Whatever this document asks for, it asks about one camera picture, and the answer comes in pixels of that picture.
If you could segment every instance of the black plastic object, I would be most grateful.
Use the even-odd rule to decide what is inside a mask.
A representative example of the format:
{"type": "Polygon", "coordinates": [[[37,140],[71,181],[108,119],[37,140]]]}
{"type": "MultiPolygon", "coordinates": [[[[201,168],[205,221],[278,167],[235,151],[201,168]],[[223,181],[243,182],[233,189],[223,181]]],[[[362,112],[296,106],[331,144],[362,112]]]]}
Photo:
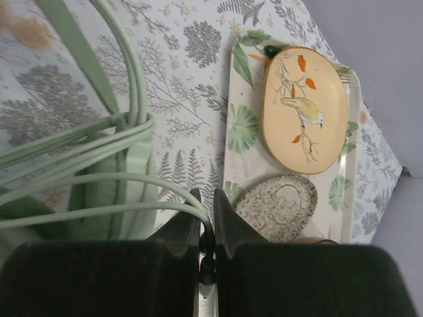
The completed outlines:
{"type": "Polygon", "coordinates": [[[267,57],[269,57],[270,59],[273,59],[273,57],[275,57],[276,54],[282,51],[282,49],[286,46],[287,45],[285,46],[267,45],[264,47],[264,53],[266,54],[267,57]]]}
{"type": "Polygon", "coordinates": [[[214,197],[219,317],[417,316],[389,255],[371,246],[271,244],[214,197]]]}
{"type": "Polygon", "coordinates": [[[145,241],[23,245],[0,273],[0,316],[192,316],[199,239],[180,212],[145,241]]]}

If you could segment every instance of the floral tablecloth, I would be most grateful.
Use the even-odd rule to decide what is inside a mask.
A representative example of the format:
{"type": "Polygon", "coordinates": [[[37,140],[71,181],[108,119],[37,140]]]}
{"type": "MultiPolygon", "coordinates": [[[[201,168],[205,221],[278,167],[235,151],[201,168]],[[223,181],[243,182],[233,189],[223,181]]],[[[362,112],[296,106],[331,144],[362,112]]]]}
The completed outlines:
{"type": "MultiPolygon", "coordinates": [[[[67,0],[128,109],[122,53],[88,0],[67,0]]],[[[234,38],[263,30],[335,56],[300,0],[109,0],[137,45],[148,84],[160,177],[200,187],[212,207],[221,186],[229,60],[234,38]]],[[[93,89],[33,0],[0,0],[0,147],[21,145],[106,116],[93,89]]],[[[353,241],[370,243],[401,166],[368,109],[360,113],[353,241]]],[[[14,184],[30,182],[27,177],[14,184]]],[[[37,197],[60,211],[69,189],[37,197]]],[[[161,199],[179,197],[161,192],[161,199]]],[[[171,217],[160,211],[157,228],[171,217]]]]}

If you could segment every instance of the green cable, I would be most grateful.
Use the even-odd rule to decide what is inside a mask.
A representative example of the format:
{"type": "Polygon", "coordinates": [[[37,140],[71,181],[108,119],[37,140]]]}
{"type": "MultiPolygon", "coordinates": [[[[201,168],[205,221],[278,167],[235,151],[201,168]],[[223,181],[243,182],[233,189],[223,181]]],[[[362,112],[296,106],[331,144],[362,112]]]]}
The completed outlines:
{"type": "MultiPolygon", "coordinates": [[[[191,206],[193,206],[196,209],[196,212],[193,213],[193,216],[199,218],[201,220],[201,222],[204,225],[204,234],[206,236],[206,240],[207,240],[207,247],[208,247],[208,252],[207,255],[213,256],[213,248],[214,248],[214,234],[213,234],[213,227],[212,227],[212,223],[210,222],[210,218],[208,217],[206,208],[190,193],[188,193],[186,190],[182,189],[180,186],[176,185],[175,183],[172,183],[168,180],[164,180],[161,178],[157,178],[157,177],[153,177],[153,176],[146,176],[146,175],[140,175],[140,174],[129,174],[129,173],[98,173],[98,174],[90,174],[90,175],[83,175],[83,176],[75,176],[72,178],[68,178],[66,180],[58,180],[55,182],[49,182],[47,184],[40,184],[37,186],[25,186],[22,188],[19,188],[17,190],[14,190],[12,192],[8,192],[5,193],[3,195],[0,196],[0,205],[3,205],[5,203],[8,203],[10,201],[16,200],[16,199],[20,199],[22,197],[26,197],[28,195],[32,195],[35,194],[37,192],[42,192],[44,190],[48,190],[50,188],[60,188],[63,186],[69,186],[69,185],[75,185],[75,184],[81,184],[81,183],[87,183],[87,182],[97,182],[97,181],[101,181],[101,180],[129,180],[129,181],[135,181],[135,182],[145,182],[145,183],[149,183],[149,184],[153,184],[162,188],[166,188],[168,190],[171,190],[172,192],[174,192],[175,194],[181,196],[182,198],[184,198],[189,204],[191,204],[191,206]]],[[[139,203],[139,204],[135,204],[135,205],[143,205],[143,204],[150,204],[150,203],[139,203]]],[[[169,203],[165,203],[165,202],[158,202],[158,203],[151,203],[152,205],[148,205],[150,206],[149,208],[146,209],[167,209],[167,206],[169,203]]],[[[96,215],[100,215],[101,212],[100,210],[115,210],[113,209],[114,207],[118,207],[119,205],[114,205],[114,206],[108,206],[108,207],[97,207],[94,208],[98,211],[98,213],[96,213],[96,215]]],[[[131,206],[129,204],[125,204],[125,205],[121,205],[119,208],[122,208],[126,211],[128,211],[128,209],[125,209],[126,206],[131,206]]],[[[180,210],[182,210],[182,206],[184,206],[184,204],[179,203],[178,204],[178,208],[180,210]]],[[[83,211],[89,211],[91,209],[83,209],[80,210],[80,216],[78,218],[84,217],[85,214],[83,211]]],[[[50,216],[52,217],[51,219],[57,219],[57,220],[53,220],[53,221],[60,221],[61,217],[64,217],[64,215],[68,214],[68,213],[56,213],[56,214],[52,214],[52,215],[42,215],[42,216],[35,216],[35,217],[31,217],[31,219],[39,219],[39,217],[42,217],[41,219],[44,219],[43,221],[45,221],[46,219],[48,220],[50,216]]],[[[25,218],[21,218],[21,219],[15,219],[16,221],[21,220],[24,221],[25,218]]],[[[2,223],[4,221],[0,221],[0,229],[3,228],[2,227],[2,223]]],[[[26,222],[24,223],[24,225],[33,225],[33,222],[26,222]]]]}
{"type": "MultiPolygon", "coordinates": [[[[139,94],[142,96],[141,104],[139,107],[139,122],[144,122],[147,119],[147,90],[145,88],[145,84],[142,83],[143,79],[143,68],[141,63],[139,62],[138,54],[135,48],[132,46],[132,41],[129,39],[129,35],[124,32],[125,26],[120,21],[117,14],[113,11],[113,8],[107,3],[107,1],[99,1],[99,0],[90,0],[91,4],[97,9],[97,11],[102,15],[102,17],[106,17],[108,22],[110,22],[109,27],[112,30],[113,34],[119,37],[119,40],[123,43],[123,48],[128,50],[128,57],[130,58],[130,63],[127,64],[127,67],[134,67],[134,71],[137,74],[135,77],[137,88],[139,94]]],[[[136,122],[136,118],[131,116],[128,119],[128,125],[133,127],[136,122]]]]}
{"type": "MultiPolygon", "coordinates": [[[[117,212],[125,212],[125,211],[132,211],[132,210],[140,210],[140,209],[174,209],[174,210],[181,210],[188,213],[191,213],[195,217],[198,217],[204,224],[205,229],[205,236],[206,240],[208,241],[208,252],[207,257],[213,257],[213,247],[214,247],[214,235],[213,235],[213,228],[210,222],[210,218],[208,217],[207,211],[205,210],[204,206],[192,195],[190,195],[187,191],[180,188],[178,185],[168,182],[166,180],[162,180],[152,176],[146,175],[139,175],[139,174],[128,174],[128,173],[100,173],[100,174],[90,174],[84,176],[77,176],[68,178],[65,180],[58,180],[60,178],[66,177],[69,174],[72,174],[73,171],[77,171],[83,169],[84,167],[90,166],[97,161],[102,160],[103,158],[109,157],[110,155],[117,153],[119,151],[123,151],[127,149],[134,143],[138,143],[142,141],[143,137],[150,137],[154,134],[154,127],[153,123],[150,125],[141,124],[144,123],[146,120],[149,123],[152,120],[147,119],[147,93],[145,88],[145,81],[143,79],[143,68],[139,61],[138,55],[134,47],[132,46],[132,41],[130,41],[128,35],[124,32],[124,26],[120,22],[117,14],[113,11],[111,6],[102,0],[90,0],[93,6],[97,9],[97,11],[103,16],[106,23],[109,25],[110,29],[112,30],[113,34],[115,35],[119,46],[122,50],[122,54],[124,56],[124,60],[127,66],[128,77],[130,81],[130,113],[128,115],[128,122],[129,122],[129,130],[128,134],[122,136],[121,133],[123,132],[116,132],[115,135],[118,135],[115,139],[111,139],[111,136],[105,137],[108,138],[107,140],[100,141],[92,141],[88,144],[84,144],[81,147],[83,149],[78,148],[77,151],[73,151],[71,153],[76,154],[67,154],[63,156],[59,156],[60,158],[63,157],[72,157],[73,155],[78,155],[78,157],[73,158],[71,161],[67,161],[61,164],[59,167],[54,168],[53,170],[49,171],[48,173],[43,174],[41,177],[34,180],[34,183],[25,186],[21,189],[14,190],[7,194],[0,196],[0,205],[4,204],[8,201],[12,201],[14,199],[18,199],[20,196],[22,197],[26,195],[35,194],[36,192],[42,191],[43,188],[56,188],[66,185],[72,184],[80,184],[85,182],[96,182],[99,180],[129,180],[129,181],[138,181],[138,182],[146,182],[150,184],[154,184],[156,186],[160,186],[162,188],[167,188],[169,190],[174,191],[176,194],[181,195],[188,203],[192,205],[183,205],[179,203],[136,203],[136,204],[125,204],[125,205],[113,205],[108,207],[97,207],[92,209],[84,209],[79,211],[72,211],[69,213],[59,213],[53,215],[42,215],[37,217],[29,217],[24,219],[14,219],[10,221],[0,221],[0,229],[2,228],[10,228],[10,227],[19,227],[25,225],[33,225],[36,223],[46,223],[52,221],[60,221],[66,219],[75,219],[81,217],[89,217],[93,215],[103,215],[108,213],[117,213],[117,212]],[[136,128],[131,128],[136,124],[141,124],[141,126],[136,128]]],[[[30,145],[26,145],[26,147],[18,147],[6,153],[4,160],[6,163],[14,162],[16,160],[24,158],[32,158],[37,156],[37,154],[44,154],[46,153],[46,148],[53,148],[58,147],[62,144],[66,145],[69,142],[79,140],[82,137],[86,136],[88,133],[85,130],[85,134],[70,134],[69,130],[65,131],[60,137],[55,135],[54,137],[46,140],[47,138],[38,140],[38,143],[31,143],[30,145]]],[[[49,160],[46,163],[46,166],[53,164],[52,160],[49,160]]]]}
{"type": "Polygon", "coordinates": [[[25,227],[32,225],[39,225],[42,223],[54,223],[57,221],[66,221],[78,218],[93,217],[99,215],[108,215],[111,213],[124,213],[126,211],[137,211],[140,209],[170,209],[189,213],[199,218],[204,223],[204,218],[198,216],[198,209],[193,206],[185,205],[183,203],[167,203],[167,202],[146,202],[133,203],[124,205],[113,205],[106,207],[94,207],[88,209],[81,209],[70,211],[67,213],[52,213],[49,215],[32,216],[19,219],[0,221],[0,230],[11,229],[16,227],[25,227]]]}
{"type": "Polygon", "coordinates": [[[53,182],[60,178],[66,177],[70,174],[91,166],[109,156],[123,151],[133,144],[139,143],[140,139],[147,139],[153,136],[152,131],[144,131],[132,137],[127,137],[124,140],[113,142],[112,144],[94,149],[88,153],[84,153],[75,157],[73,160],[67,161],[56,168],[49,170],[43,175],[33,180],[33,185],[38,186],[48,182],[53,182]]]}
{"type": "Polygon", "coordinates": [[[128,113],[116,114],[107,118],[99,119],[95,122],[84,123],[83,125],[80,125],[78,127],[73,127],[66,131],[62,131],[54,135],[49,135],[48,137],[43,137],[42,139],[31,141],[13,149],[2,151],[0,153],[0,166],[1,168],[6,168],[4,167],[6,164],[9,164],[10,162],[13,162],[13,164],[17,164],[16,161],[21,159],[22,157],[30,156],[28,158],[29,160],[42,154],[46,154],[49,151],[53,151],[57,148],[51,148],[47,146],[51,144],[51,142],[60,142],[61,140],[68,139],[78,140],[92,132],[104,130],[106,128],[116,125],[122,118],[126,117],[127,115],[128,113]]]}
{"type": "Polygon", "coordinates": [[[122,51],[122,55],[124,56],[126,72],[128,73],[128,80],[130,84],[130,112],[128,116],[128,124],[129,124],[129,121],[132,121],[130,118],[134,118],[135,115],[139,114],[139,112],[141,111],[141,107],[138,104],[139,92],[137,90],[137,78],[134,73],[134,68],[132,66],[132,60],[125,47],[124,41],[122,40],[122,38],[119,36],[117,32],[113,32],[112,21],[110,21],[108,17],[103,17],[103,18],[106,21],[109,28],[112,30],[112,33],[114,37],[116,38],[116,41],[118,42],[119,48],[122,51]]]}
{"type": "MultiPolygon", "coordinates": [[[[81,145],[80,147],[69,150],[65,153],[55,155],[54,157],[52,157],[49,160],[46,160],[44,162],[40,162],[40,163],[30,167],[30,168],[27,168],[26,170],[22,170],[20,172],[17,172],[15,174],[12,174],[12,175],[4,178],[2,181],[0,181],[0,187],[4,186],[5,184],[8,184],[10,182],[14,182],[15,180],[18,180],[19,178],[21,178],[23,176],[34,173],[38,170],[41,170],[41,169],[48,167],[50,165],[53,165],[55,163],[58,163],[62,160],[65,160],[65,159],[68,159],[68,158],[73,157],[75,155],[78,155],[82,152],[91,151],[91,150],[93,150],[97,147],[103,146],[103,145],[108,144],[108,143],[115,142],[115,141],[123,139],[125,137],[133,136],[136,133],[140,133],[143,130],[146,130],[146,131],[144,131],[144,133],[142,135],[136,135],[136,137],[139,137],[139,140],[141,140],[141,138],[143,138],[144,135],[148,136],[148,135],[150,135],[150,134],[152,135],[154,133],[154,130],[152,129],[152,127],[154,127],[154,125],[155,125],[154,119],[152,117],[150,117],[148,121],[146,121],[142,125],[139,125],[135,128],[125,130],[125,131],[122,131],[122,132],[118,132],[118,133],[115,133],[113,135],[108,135],[106,137],[102,137],[101,139],[91,141],[90,143],[81,145]]],[[[56,169],[54,169],[54,173],[58,172],[58,169],[60,169],[60,168],[63,168],[63,164],[56,167],[56,169]]]]}

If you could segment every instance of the bird painting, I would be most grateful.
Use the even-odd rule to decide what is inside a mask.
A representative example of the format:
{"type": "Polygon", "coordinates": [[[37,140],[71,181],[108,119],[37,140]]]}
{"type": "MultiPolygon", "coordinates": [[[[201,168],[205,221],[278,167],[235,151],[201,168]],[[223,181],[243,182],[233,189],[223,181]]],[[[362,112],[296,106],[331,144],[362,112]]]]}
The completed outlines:
{"type": "Polygon", "coordinates": [[[298,116],[301,119],[301,126],[303,126],[303,122],[308,122],[311,124],[319,124],[320,128],[323,127],[325,116],[317,110],[315,104],[311,100],[301,97],[282,97],[280,101],[285,106],[289,106],[297,110],[298,116]]]}

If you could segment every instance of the speckled stone dish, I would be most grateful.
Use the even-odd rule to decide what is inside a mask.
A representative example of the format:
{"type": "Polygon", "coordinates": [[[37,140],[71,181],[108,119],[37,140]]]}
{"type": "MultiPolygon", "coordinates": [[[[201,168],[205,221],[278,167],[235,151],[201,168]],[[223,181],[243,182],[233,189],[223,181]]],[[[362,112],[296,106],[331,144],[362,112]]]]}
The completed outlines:
{"type": "Polygon", "coordinates": [[[298,175],[271,178],[255,186],[236,212],[271,242],[289,242],[307,225],[317,206],[317,189],[298,175]]]}

